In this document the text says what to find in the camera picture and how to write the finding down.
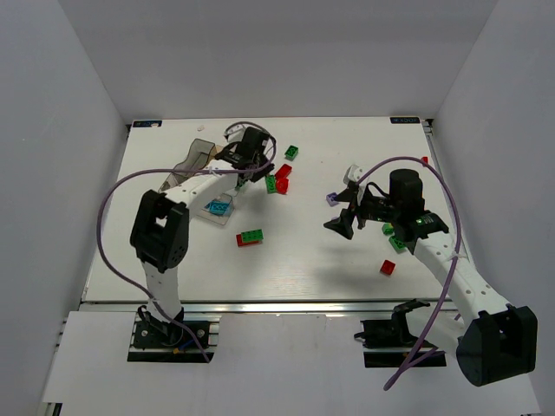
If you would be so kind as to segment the green lego brick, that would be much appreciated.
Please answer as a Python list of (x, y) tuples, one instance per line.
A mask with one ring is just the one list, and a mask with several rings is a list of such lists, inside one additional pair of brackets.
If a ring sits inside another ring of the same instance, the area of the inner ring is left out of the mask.
[(382, 226), (382, 233), (384, 235), (392, 235), (394, 233), (394, 227), (390, 223), (386, 223)]

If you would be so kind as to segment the red 2x4 lego brick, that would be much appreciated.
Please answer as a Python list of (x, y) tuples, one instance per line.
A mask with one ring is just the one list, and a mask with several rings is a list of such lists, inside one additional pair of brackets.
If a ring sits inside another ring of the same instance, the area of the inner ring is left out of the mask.
[(292, 166), (283, 164), (275, 173), (276, 179), (286, 179), (292, 171)]

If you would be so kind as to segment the green 2x2 lego top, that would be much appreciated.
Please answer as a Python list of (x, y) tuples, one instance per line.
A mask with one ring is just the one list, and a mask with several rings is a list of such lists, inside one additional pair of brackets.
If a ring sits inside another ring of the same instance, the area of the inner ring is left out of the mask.
[(298, 156), (299, 149), (297, 146), (289, 146), (284, 153), (287, 160), (292, 161)]

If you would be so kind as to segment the cyan 2x4 lego brick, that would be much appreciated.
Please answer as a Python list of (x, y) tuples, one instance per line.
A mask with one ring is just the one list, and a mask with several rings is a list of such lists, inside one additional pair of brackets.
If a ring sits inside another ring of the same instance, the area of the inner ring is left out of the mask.
[(212, 201), (209, 205), (209, 212), (213, 215), (223, 216), (227, 212), (228, 208), (228, 203)]

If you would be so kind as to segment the red square lego brick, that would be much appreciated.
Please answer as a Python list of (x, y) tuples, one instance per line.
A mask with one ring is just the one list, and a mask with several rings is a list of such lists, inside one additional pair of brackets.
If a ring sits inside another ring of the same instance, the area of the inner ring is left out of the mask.
[(394, 271), (395, 271), (395, 263), (393, 263), (389, 260), (384, 260), (383, 263), (382, 263), (382, 266), (380, 268), (380, 272), (383, 275), (391, 276)]

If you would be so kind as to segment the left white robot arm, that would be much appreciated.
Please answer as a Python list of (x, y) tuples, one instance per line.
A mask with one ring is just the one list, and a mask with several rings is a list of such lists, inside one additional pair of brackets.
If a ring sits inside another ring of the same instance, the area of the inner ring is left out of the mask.
[(221, 148), (195, 140), (160, 189), (146, 192), (140, 201), (130, 244), (153, 296), (147, 311), (161, 322), (183, 319), (177, 271), (188, 250), (191, 219), (214, 199), (259, 181), (274, 167), (264, 154), (271, 140), (266, 130), (250, 125), (226, 137)]

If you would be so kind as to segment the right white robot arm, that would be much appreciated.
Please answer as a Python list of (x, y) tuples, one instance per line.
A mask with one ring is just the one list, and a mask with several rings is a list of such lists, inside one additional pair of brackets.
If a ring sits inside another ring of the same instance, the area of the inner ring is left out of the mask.
[(395, 306), (388, 329), (360, 334), (368, 347), (394, 339), (415, 347), (418, 336), (452, 354), (463, 375), (482, 387), (536, 367), (538, 320), (527, 306), (515, 307), (491, 287), (455, 250), (456, 236), (425, 207), (419, 173), (397, 169), (389, 174), (389, 191), (375, 196), (362, 179), (362, 168), (351, 166), (336, 199), (346, 203), (325, 228), (351, 239), (369, 220), (391, 224), (394, 235), (441, 284), (460, 314), (442, 316), (429, 302), (411, 300)]

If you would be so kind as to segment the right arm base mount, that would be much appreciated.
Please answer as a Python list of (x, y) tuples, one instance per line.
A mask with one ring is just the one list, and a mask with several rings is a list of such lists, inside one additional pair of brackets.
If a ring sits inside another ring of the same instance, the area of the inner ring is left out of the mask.
[(361, 321), (362, 331), (353, 335), (364, 348), (366, 368), (398, 368), (417, 341), (408, 331), (406, 314), (418, 308), (429, 308), (429, 302), (413, 299), (394, 307), (388, 319)]

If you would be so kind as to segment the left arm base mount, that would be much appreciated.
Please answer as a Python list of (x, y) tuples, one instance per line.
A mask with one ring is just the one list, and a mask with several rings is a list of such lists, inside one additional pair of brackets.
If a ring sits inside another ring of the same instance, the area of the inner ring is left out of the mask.
[(214, 322), (183, 321), (196, 336), (203, 354), (193, 337), (172, 322), (152, 316), (146, 306), (137, 309), (127, 361), (134, 363), (207, 364), (214, 356), (216, 341)]

